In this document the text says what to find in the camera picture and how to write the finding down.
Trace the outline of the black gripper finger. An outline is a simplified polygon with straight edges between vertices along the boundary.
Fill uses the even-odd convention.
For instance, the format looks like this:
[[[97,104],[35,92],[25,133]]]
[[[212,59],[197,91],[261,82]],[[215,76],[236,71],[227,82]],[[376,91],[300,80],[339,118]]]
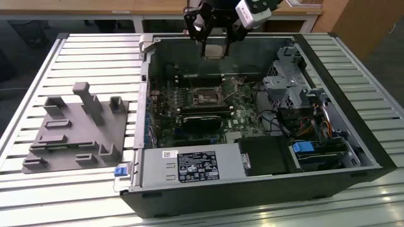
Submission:
[[[209,30],[209,9],[211,6],[197,6],[197,7],[185,7],[184,8],[184,21],[188,29],[189,37],[199,44],[200,49],[200,57],[205,57],[205,45],[207,45],[207,37]],[[201,19],[201,28],[196,29],[195,22]]]
[[[225,51],[224,51],[224,56],[228,56],[229,54],[229,47],[231,44],[243,41],[249,30],[240,24],[229,24],[225,27]]]

